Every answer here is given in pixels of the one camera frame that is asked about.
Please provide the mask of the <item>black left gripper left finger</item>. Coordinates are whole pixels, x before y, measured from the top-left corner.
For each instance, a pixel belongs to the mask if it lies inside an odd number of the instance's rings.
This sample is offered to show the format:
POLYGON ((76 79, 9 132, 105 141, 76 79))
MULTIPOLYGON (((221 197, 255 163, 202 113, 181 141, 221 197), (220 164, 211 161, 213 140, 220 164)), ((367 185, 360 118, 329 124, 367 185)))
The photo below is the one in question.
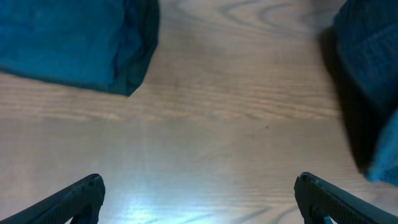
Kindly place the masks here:
POLYGON ((104 196, 102 176, 90 174, 1 224, 97 224, 104 196))

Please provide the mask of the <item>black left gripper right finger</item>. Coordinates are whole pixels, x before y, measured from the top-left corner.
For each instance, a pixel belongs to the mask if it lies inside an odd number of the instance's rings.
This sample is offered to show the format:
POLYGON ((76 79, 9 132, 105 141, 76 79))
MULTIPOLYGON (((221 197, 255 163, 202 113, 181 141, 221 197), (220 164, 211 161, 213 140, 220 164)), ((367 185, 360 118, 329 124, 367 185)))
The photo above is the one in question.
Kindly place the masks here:
POLYGON ((297 177, 294 195, 305 224, 397 224, 397 217, 309 173, 297 177))

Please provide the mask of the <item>blue shorts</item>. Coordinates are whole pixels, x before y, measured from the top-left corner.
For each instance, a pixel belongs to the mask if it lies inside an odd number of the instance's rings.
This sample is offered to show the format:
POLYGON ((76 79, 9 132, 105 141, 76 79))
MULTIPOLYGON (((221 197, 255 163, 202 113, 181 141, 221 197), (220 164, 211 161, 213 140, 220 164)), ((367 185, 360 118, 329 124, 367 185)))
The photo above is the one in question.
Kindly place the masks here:
POLYGON ((397 185, 397 0, 347 0, 320 36, 359 170, 397 185))

